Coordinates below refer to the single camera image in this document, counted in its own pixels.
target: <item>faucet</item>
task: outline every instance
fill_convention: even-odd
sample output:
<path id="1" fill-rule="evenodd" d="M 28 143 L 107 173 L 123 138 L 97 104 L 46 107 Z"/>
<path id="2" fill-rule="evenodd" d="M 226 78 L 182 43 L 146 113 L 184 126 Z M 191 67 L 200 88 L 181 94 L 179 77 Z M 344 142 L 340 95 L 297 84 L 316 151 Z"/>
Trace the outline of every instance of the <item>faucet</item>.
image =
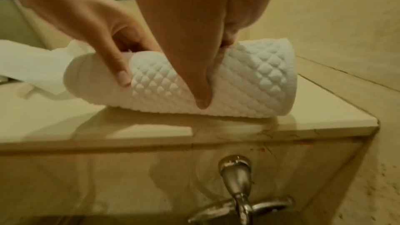
<path id="1" fill-rule="evenodd" d="M 253 217 L 294 207 L 290 196 L 267 198 L 255 203 L 248 200 L 251 191 L 251 163 L 240 155 L 223 158 L 218 169 L 231 199 L 213 203 L 193 213 L 189 223 L 202 223 L 221 216 L 237 214 L 241 225 L 252 225 Z"/>

